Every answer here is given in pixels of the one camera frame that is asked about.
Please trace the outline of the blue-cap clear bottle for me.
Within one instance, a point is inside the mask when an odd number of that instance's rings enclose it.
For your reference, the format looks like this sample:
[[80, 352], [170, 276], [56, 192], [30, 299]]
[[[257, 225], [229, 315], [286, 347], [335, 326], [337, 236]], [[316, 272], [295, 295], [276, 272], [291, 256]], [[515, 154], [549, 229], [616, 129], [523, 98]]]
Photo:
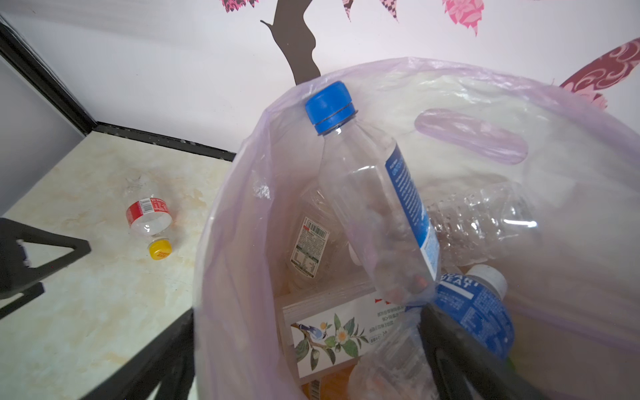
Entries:
[[396, 139], [358, 120], [340, 81], [305, 109], [324, 141], [320, 189], [376, 290], [397, 305], [433, 301], [440, 246]]

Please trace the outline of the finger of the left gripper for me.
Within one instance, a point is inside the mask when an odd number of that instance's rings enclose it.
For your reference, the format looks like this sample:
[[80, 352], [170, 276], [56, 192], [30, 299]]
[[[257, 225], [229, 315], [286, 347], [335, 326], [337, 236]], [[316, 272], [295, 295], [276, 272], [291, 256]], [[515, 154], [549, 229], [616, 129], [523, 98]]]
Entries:
[[6, 318], [6, 316], [19, 310], [21, 307], [35, 300], [44, 293], [45, 288], [42, 283], [33, 285], [31, 288], [23, 291], [18, 299], [1, 308], [0, 319]]
[[24, 293], [91, 253], [89, 241], [1, 219], [1, 299]]

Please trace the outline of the green-label clear white-cap bottle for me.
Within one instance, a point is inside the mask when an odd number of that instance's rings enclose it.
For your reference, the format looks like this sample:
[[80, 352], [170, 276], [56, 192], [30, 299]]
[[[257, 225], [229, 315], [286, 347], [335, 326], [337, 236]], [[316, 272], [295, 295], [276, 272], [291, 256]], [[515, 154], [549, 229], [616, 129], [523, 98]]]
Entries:
[[418, 331], [420, 310], [410, 309], [350, 374], [351, 399], [438, 399], [438, 390]]

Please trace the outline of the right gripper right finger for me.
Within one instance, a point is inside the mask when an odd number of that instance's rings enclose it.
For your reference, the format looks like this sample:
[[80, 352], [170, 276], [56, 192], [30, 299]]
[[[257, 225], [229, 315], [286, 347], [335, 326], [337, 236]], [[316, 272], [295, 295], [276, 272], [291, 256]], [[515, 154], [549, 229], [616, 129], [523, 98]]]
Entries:
[[441, 399], [545, 399], [462, 326], [433, 304], [421, 309], [418, 331]]

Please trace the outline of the blue-label clear water bottle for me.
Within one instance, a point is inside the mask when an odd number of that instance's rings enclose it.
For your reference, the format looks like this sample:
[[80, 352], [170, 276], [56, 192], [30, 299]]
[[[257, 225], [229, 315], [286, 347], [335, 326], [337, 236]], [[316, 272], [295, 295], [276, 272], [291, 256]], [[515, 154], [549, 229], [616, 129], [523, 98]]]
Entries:
[[503, 300], [506, 278], [496, 268], [478, 264], [467, 273], [445, 273], [436, 305], [498, 358], [508, 358], [515, 330]]

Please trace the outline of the square frosted white-label bottle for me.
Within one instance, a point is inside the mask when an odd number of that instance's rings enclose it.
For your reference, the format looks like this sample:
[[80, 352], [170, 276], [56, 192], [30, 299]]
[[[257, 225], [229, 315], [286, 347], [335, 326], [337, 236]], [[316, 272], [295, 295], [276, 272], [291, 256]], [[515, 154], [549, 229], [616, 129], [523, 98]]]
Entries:
[[280, 345], [298, 385], [355, 365], [405, 310], [359, 275], [290, 293], [275, 305]]

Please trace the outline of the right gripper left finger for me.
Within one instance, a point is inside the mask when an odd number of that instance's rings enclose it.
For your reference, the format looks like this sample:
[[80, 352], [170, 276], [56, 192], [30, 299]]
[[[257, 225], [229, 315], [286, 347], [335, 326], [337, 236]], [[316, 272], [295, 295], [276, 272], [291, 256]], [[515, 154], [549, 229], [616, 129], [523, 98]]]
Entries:
[[85, 399], [186, 399], [195, 379], [194, 314], [190, 309], [163, 330]]

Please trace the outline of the red-label yellow-cap bottle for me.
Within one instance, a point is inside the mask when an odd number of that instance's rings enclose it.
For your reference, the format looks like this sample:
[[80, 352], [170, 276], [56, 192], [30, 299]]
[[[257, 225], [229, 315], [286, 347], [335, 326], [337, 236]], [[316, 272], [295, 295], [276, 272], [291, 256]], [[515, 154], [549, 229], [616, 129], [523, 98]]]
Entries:
[[173, 215], [161, 187], [138, 175], [126, 179], [123, 196], [129, 230], [147, 241], [152, 260], [168, 258], [173, 253], [169, 237]]

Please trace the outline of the clear red-green-label bottle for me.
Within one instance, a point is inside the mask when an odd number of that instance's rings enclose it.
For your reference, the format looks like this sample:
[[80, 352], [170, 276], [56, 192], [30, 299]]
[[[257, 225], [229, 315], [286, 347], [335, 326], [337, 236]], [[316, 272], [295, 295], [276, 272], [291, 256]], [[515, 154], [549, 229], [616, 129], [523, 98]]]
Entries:
[[284, 251], [292, 293], [362, 270], [338, 217], [313, 181], [301, 194]]

